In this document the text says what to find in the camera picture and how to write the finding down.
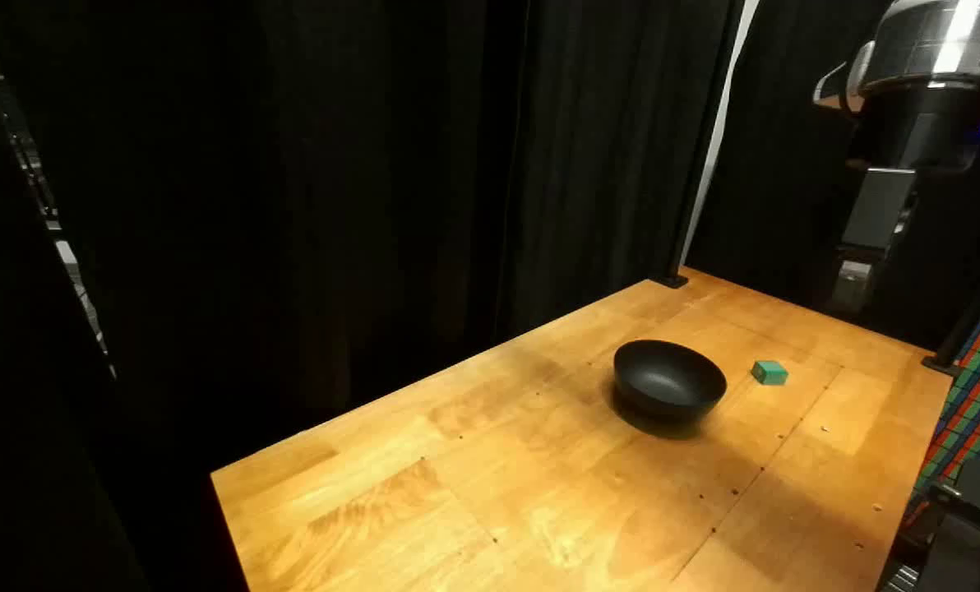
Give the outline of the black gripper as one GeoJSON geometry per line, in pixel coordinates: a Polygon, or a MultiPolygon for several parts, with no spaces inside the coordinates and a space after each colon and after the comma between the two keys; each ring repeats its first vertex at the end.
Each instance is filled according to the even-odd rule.
{"type": "Polygon", "coordinates": [[[980,154],[980,90],[896,90],[872,94],[857,116],[855,190],[828,305],[857,317],[875,272],[905,229],[915,172],[967,172],[980,154]]]}

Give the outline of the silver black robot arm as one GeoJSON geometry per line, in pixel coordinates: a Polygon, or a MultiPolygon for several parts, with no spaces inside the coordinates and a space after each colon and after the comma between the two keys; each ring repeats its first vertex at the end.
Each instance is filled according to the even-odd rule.
{"type": "Polygon", "coordinates": [[[815,90],[855,121],[846,164],[863,173],[836,258],[828,305],[857,317],[931,173],[980,154],[980,0],[890,0],[875,35],[815,90]]]}

